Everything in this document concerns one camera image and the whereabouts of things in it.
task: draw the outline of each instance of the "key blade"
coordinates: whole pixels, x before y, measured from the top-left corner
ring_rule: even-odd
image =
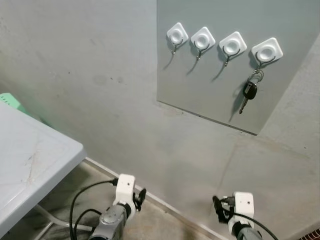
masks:
[[[248,102],[248,98],[245,98],[245,99],[243,100],[242,105],[241,105],[241,108],[240,108],[239,114],[242,114],[242,113],[243,113],[244,108],[245,108],[245,106],[247,105],[247,102]]]

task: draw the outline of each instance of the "baseboard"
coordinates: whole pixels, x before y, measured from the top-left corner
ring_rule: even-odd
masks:
[[[92,159],[90,159],[88,157],[85,158],[84,162],[87,163],[88,165],[90,165],[91,167],[95,168],[99,172],[109,176],[110,178],[114,178],[114,177],[117,178],[119,176],[118,173],[112,171],[111,169],[103,166],[102,164],[100,164],[100,163],[98,163],[98,162],[96,162],[96,161],[94,161],[94,160],[92,160]],[[143,189],[139,185],[135,185],[135,188],[138,191],[141,191]],[[174,208],[173,206],[169,205],[165,201],[159,199],[157,196],[153,195],[149,191],[147,192],[146,199],[148,201],[150,201],[151,203],[153,203],[154,205],[156,205],[157,207],[159,207],[162,210],[164,210],[165,212],[168,212],[169,214],[171,214],[175,218],[179,219],[184,224],[188,225],[189,227],[195,229],[196,231],[206,235],[207,237],[209,237],[211,239],[219,238],[221,240],[229,240],[228,238],[222,236],[221,234],[211,230],[207,226],[202,225],[202,224],[197,224],[195,220],[192,220],[190,217],[184,216],[176,208]]]

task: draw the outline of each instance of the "table leg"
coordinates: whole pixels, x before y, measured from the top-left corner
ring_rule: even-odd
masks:
[[[52,224],[57,224],[59,226],[69,228],[69,222],[62,221],[62,220],[56,218],[55,216],[51,215],[47,210],[45,210],[39,204],[37,204],[33,209],[38,211],[41,215],[43,215],[46,219],[48,219],[50,221],[48,223],[48,225],[46,225],[44,227],[44,229],[39,233],[39,235],[34,240],[41,239],[41,237],[46,233],[46,231],[51,227]],[[93,227],[92,226],[85,226],[85,225],[78,224],[77,229],[91,232],[93,230]]]

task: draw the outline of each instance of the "car key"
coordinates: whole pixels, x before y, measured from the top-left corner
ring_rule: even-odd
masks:
[[[248,81],[246,83],[243,89],[244,100],[241,105],[239,114],[242,114],[242,112],[244,111],[244,108],[247,105],[248,100],[252,100],[255,98],[257,91],[258,91],[258,87],[252,81]]]

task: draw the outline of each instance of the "key fob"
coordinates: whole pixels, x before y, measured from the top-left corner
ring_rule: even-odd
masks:
[[[248,81],[243,89],[243,95],[246,99],[252,100],[255,98],[258,91],[258,87],[252,81]]]

